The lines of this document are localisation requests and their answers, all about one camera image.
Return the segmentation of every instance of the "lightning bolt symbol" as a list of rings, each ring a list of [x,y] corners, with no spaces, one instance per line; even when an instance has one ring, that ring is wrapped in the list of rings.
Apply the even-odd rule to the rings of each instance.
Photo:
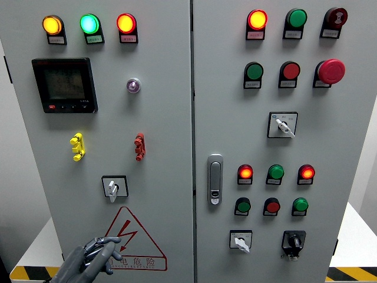
[[[127,249],[125,246],[127,246],[127,244],[132,240],[133,237],[135,237],[137,231],[134,231],[134,232],[129,232],[129,233],[125,233],[125,234],[122,234],[124,232],[124,230],[129,226],[129,224],[131,223],[131,221],[127,220],[125,222],[125,224],[123,225],[122,229],[120,229],[119,233],[118,233],[118,237],[122,237],[122,236],[127,236],[127,235],[132,235],[127,243],[124,244],[124,246],[121,246],[120,248],[120,251],[124,251],[125,249]]]

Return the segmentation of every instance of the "gray robot arm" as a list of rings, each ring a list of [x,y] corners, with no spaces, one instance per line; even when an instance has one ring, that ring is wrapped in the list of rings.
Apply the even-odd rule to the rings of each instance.
[[[119,237],[94,238],[84,247],[78,246],[66,258],[51,283],[92,283],[95,277],[105,271],[113,274],[109,258],[120,261],[122,256],[115,251]]]

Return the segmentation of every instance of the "red indicator light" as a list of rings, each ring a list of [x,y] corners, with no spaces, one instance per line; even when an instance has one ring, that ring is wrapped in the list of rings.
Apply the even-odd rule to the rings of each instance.
[[[284,67],[283,75],[288,79],[292,80],[297,78],[300,74],[300,67],[296,63],[289,63]]]
[[[267,205],[267,211],[270,213],[276,213],[280,209],[280,204],[278,202],[272,202]]]
[[[318,68],[318,77],[325,84],[338,83],[346,73],[346,66],[341,60],[329,59]]]
[[[325,19],[331,28],[341,28],[348,19],[348,13],[343,8],[332,8],[327,11]]]
[[[238,168],[238,175],[242,179],[250,179],[253,176],[253,168],[247,164],[241,165]]]
[[[267,24],[267,13],[264,10],[252,10],[247,18],[247,23],[250,28],[260,30]]]
[[[316,172],[315,172],[313,166],[308,165],[308,164],[301,166],[300,169],[299,169],[299,174],[305,180],[312,179],[314,177],[315,173]]]
[[[130,34],[136,28],[135,17],[128,13],[119,15],[117,18],[117,27],[123,34]]]

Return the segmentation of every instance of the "illuminated indicator light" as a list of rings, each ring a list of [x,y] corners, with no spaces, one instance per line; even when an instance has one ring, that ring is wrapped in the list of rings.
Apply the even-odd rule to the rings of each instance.
[[[305,198],[298,198],[298,199],[295,199],[295,201],[293,202],[293,207],[297,211],[302,212],[302,211],[305,211],[309,207],[309,204]]]
[[[307,20],[307,15],[304,10],[295,9],[288,16],[288,23],[294,28],[302,27]]]
[[[300,167],[299,173],[300,173],[300,175],[303,179],[309,180],[309,179],[312,179],[314,177],[316,172],[315,172],[313,166],[303,165],[303,166]]]
[[[273,165],[269,169],[269,175],[272,179],[279,180],[284,176],[284,169],[281,165]]]
[[[277,202],[272,202],[267,205],[267,211],[270,213],[276,213],[279,211],[279,209],[280,209],[280,204],[278,204]]]
[[[298,77],[300,74],[300,67],[295,63],[290,63],[284,67],[283,75],[288,79],[292,80]]]
[[[80,26],[86,34],[94,34],[100,28],[100,22],[95,15],[86,14],[81,17]]]
[[[129,34],[136,28],[136,20],[131,14],[121,14],[117,18],[117,27],[120,32]]]
[[[62,29],[61,20],[53,15],[45,17],[42,21],[42,26],[49,35],[59,34]]]
[[[250,179],[253,175],[253,169],[250,165],[242,165],[238,169],[239,175],[242,179]]]
[[[257,80],[263,75],[263,68],[259,64],[252,64],[247,69],[247,76],[252,80]]]
[[[249,14],[247,23],[252,29],[263,29],[267,24],[267,13],[264,10],[254,10]]]
[[[329,59],[318,68],[318,77],[325,84],[338,83],[346,73],[346,66],[341,60]]]

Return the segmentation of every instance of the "emergency stop button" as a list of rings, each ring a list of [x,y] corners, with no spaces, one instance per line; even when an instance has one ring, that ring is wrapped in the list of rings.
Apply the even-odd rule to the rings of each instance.
[[[315,71],[313,87],[331,87],[345,75],[346,66],[339,59],[329,59],[320,62]]]

